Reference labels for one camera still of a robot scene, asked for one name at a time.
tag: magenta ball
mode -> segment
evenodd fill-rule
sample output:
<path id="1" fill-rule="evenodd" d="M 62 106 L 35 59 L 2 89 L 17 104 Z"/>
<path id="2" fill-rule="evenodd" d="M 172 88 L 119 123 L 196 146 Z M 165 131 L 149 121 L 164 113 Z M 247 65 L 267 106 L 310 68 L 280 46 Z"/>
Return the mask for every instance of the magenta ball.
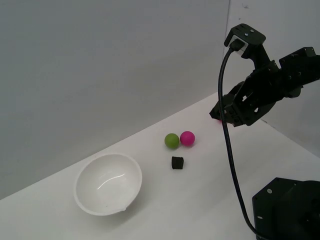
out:
<path id="1" fill-rule="evenodd" d="M 195 140 L 196 140 L 195 135 L 190 131 L 184 131 L 180 136 L 181 144 L 185 145 L 187 147 L 189 147 L 192 144 L 194 144 Z"/>

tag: white tabletop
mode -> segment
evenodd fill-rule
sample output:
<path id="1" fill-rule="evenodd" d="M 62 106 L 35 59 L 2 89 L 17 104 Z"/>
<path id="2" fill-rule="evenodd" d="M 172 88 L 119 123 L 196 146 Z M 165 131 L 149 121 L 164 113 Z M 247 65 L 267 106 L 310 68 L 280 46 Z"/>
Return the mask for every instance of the white tabletop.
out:
<path id="1" fill-rule="evenodd" d="M 4 240 L 254 240 L 243 220 L 231 179 L 221 124 L 209 112 L 217 94 L 152 125 L 56 174 L 0 200 Z M 251 198 L 275 177 L 320 181 L 320 159 L 262 121 L 229 127 L 247 210 Z M 169 150 L 168 133 L 192 131 L 192 148 Z M 73 197 L 76 175 L 104 153 L 139 163 L 141 191 L 124 212 L 93 216 Z M 171 157 L 184 157 L 183 170 Z"/>

